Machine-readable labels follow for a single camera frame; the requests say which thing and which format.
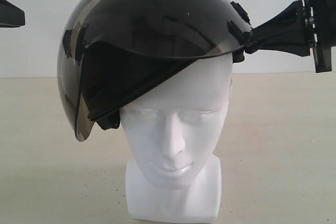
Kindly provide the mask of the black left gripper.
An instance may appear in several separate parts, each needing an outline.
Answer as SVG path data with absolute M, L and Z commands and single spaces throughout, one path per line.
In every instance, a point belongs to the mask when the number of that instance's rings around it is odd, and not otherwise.
M 245 52 L 286 52 L 305 57 L 313 51 L 317 73 L 332 71 L 335 47 L 335 0 L 297 0 L 277 16 L 251 30 Z

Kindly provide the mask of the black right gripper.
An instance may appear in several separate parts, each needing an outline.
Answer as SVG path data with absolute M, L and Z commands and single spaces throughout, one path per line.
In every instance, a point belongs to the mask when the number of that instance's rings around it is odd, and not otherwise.
M 1 27 L 25 26 L 25 12 L 7 0 L 1 0 Z

